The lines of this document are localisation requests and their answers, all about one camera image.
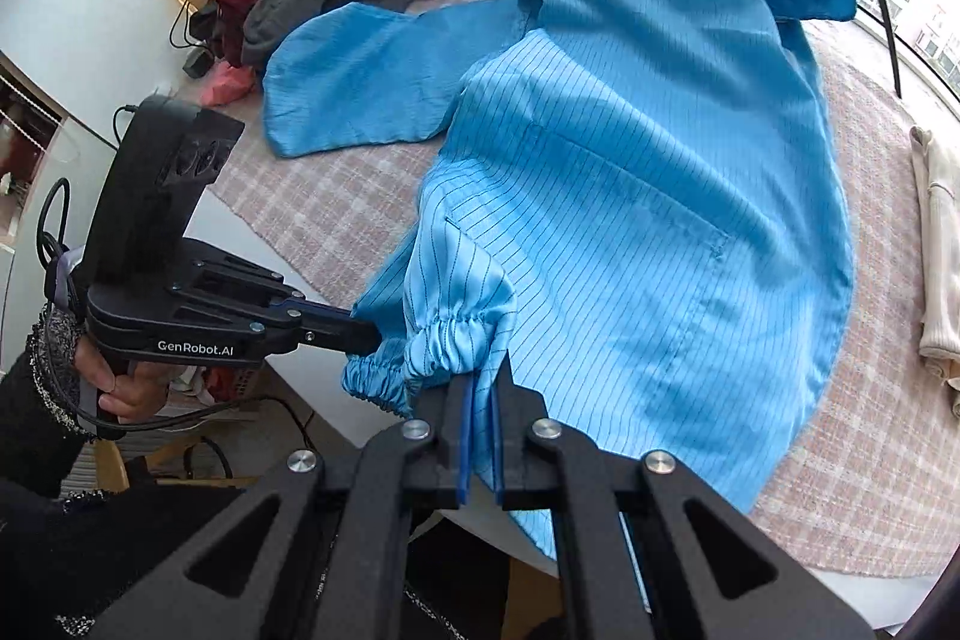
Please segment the black sparkly sleeve left forearm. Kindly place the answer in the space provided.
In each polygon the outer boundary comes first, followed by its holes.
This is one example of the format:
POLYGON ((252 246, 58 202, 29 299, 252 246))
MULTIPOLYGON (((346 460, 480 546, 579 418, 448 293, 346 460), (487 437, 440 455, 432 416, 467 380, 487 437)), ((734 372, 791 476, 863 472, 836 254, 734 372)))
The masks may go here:
POLYGON ((88 442, 55 393, 60 388, 71 403, 80 401, 73 365, 78 341, 75 317, 46 305, 2 378, 2 479, 52 500, 88 442))

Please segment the person left hand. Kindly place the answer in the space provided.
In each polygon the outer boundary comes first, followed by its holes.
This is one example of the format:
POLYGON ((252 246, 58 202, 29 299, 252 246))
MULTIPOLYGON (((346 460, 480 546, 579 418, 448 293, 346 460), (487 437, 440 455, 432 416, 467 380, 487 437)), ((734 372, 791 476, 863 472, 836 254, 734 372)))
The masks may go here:
POLYGON ((174 365, 153 362, 133 362, 128 369, 114 370, 86 336, 76 344, 73 367, 101 393, 99 409, 114 414, 121 424, 139 424, 156 416, 166 404, 174 372, 174 365))

